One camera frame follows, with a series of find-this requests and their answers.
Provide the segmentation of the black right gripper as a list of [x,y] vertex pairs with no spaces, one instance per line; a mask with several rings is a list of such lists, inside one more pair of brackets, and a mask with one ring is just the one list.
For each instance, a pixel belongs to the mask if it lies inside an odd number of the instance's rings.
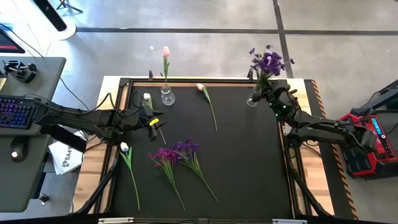
[[278,83],[266,83],[262,85],[262,91],[271,91],[264,93],[255,93],[251,97],[252,102],[266,100],[274,112],[277,120],[286,120],[294,117],[297,111],[297,101],[293,95],[284,88],[279,88]]

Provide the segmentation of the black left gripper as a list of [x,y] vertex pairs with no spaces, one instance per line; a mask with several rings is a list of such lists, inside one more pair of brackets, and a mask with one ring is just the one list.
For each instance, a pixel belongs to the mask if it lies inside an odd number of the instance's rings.
[[156,119],[156,116],[160,116],[163,113],[163,111],[153,110],[150,107],[144,106],[131,116],[125,115],[123,118],[123,131],[146,129],[149,141],[155,141],[157,138],[156,129],[167,124],[166,121]]

